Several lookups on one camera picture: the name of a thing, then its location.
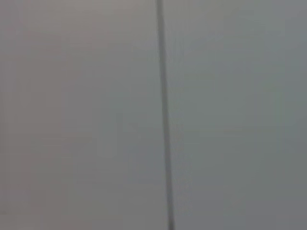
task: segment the gray wall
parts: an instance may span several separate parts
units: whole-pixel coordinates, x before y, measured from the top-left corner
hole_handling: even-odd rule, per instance
[[[164,2],[177,230],[306,229],[306,1]],[[0,3],[13,229],[166,229],[154,7]]]
[[[165,4],[177,230],[306,229],[307,2]]]
[[[165,229],[154,2],[0,8],[12,228]]]

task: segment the gray background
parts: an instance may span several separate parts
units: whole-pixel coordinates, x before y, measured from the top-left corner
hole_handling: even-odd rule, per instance
[[[166,229],[154,8],[1,1],[12,230]]]
[[[165,1],[177,230],[307,228],[306,10]]]
[[[0,6],[1,223],[166,229],[154,1]],[[177,230],[306,229],[306,10],[165,0]]]

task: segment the gray surface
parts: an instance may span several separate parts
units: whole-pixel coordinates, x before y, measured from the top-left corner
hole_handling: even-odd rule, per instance
[[[165,2],[177,230],[306,229],[306,1]]]
[[[0,6],[12,224],[165,229],[154,2]]]

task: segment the thin pole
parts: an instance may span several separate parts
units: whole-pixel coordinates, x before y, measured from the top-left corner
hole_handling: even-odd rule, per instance
[[[166,202],[168,230],[175,230],[174,201],[172,186],[170,129],[168,115],[167,75],[166,75],[166,48],[165,48],[165,21],[163,12],[163,0],[156,1],[157,35],[159,48],[160,82],[162,98],[163,135],[165,151],[165,175],[166,175]]]

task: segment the vertical line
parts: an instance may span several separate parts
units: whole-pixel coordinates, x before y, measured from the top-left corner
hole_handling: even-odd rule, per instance
[[[160,67],[163,135],[164,135],[164,151],[165,151],[167,220],[168,220],[168,230],[175,230],[172,169],[171,169],[170,128],[169,128],[168,95],[167,95],[167,75],[166,75],[165,21],[164,21],[163,2],[162,2],[163,0],[155,0],[155,1],[156,1],[156,13],[157,13],[157,35],[158,35],[158,48],[159,48],[159,67]]]

